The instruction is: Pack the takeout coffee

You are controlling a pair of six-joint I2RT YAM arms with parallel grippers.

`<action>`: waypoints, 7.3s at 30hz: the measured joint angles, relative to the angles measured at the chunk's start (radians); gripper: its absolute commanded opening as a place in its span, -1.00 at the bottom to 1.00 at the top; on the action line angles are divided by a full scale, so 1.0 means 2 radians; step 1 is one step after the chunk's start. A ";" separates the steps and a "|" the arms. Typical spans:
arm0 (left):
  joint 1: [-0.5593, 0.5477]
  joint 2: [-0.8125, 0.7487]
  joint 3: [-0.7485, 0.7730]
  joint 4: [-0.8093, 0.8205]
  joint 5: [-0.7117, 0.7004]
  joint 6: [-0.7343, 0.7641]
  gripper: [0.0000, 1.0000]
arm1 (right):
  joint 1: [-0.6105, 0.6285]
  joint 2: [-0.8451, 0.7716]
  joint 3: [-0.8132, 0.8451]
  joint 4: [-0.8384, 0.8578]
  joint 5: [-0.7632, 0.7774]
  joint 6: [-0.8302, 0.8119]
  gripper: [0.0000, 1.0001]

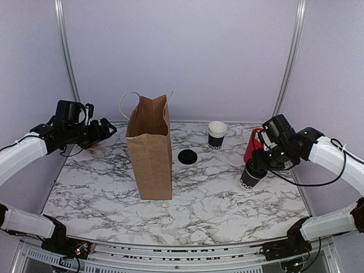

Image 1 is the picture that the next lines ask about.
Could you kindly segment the single black paper cup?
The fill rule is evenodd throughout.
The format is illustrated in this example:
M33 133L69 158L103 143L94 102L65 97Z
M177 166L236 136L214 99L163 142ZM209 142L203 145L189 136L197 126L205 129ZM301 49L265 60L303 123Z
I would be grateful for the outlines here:
M243 189L252 189L255 187L265 176L267 171L253 170L246 167L240 177L239 184Z

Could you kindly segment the brown paper bag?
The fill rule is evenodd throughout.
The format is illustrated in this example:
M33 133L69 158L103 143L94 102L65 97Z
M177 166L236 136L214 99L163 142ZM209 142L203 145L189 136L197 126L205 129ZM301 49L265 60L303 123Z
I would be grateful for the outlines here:
M141 200L172 199L172 148L168 101L135 93L139 102L128 120L125 138Z

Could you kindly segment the stack of black paper cups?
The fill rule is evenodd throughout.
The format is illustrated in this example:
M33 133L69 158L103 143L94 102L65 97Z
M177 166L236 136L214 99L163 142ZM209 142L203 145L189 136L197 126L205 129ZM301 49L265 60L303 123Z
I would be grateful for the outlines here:
M219 150L227 130L227 125L221 121L210 122L208 125L208 147L212 150Z

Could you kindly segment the stack of black cup lids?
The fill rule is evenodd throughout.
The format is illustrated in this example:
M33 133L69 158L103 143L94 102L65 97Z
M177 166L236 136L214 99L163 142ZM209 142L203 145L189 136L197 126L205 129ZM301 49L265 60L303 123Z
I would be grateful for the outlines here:
M184 149L179 152L178 160L182 164L191 165L197 161L197 154L191 149Z

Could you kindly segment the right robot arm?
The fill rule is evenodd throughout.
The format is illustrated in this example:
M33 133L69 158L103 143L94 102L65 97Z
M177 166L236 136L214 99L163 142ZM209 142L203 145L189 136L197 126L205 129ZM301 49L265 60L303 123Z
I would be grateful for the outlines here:
M268 173L287 170L286 163L301 160L317 164L363 193L363 160L349 153L341 142L307 127L299 132L279 114L261 128L253 130L244 155L245 169L240 184L246 189L256 186ZM282 250L295 254L304 241L352 231L363 232L363 198L347 208L319 217L307 217L293 225L282 242Z

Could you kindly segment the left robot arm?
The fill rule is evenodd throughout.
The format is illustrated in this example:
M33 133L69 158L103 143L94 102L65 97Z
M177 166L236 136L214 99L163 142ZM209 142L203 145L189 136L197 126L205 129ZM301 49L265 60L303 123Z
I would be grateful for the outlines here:
M68 145L75 144L84 151L117 132L106 118L93 119L93 113L93 104L58 101L55 114L47 123L32 128L22 138L1 149L1 183L56 150L65 152ZM49 239L51 246L60 253L67 253L72 248L71 239L64 235L63 224L6 204L1 205L1 230Z

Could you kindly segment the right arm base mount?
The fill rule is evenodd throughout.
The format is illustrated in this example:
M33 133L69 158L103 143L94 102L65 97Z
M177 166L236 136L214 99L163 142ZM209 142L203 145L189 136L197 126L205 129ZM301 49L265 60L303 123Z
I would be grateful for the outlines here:
M288 258L291 256L309 253L311 244L301 234L301 227L309 217L304 217L295 222L287 231L287 238L278 241L267 242L259 250L265 256L266 261Z

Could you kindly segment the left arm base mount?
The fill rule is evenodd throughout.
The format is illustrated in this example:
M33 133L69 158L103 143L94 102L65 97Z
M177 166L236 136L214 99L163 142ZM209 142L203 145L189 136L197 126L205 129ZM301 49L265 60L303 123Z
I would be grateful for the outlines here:
M43 239L42 249L70 257L75 255L81 259L88 257L94 248L93 243L67 237L67 228L65 225L51 216L45 215L45 217L52 221L55 229L51 238Z

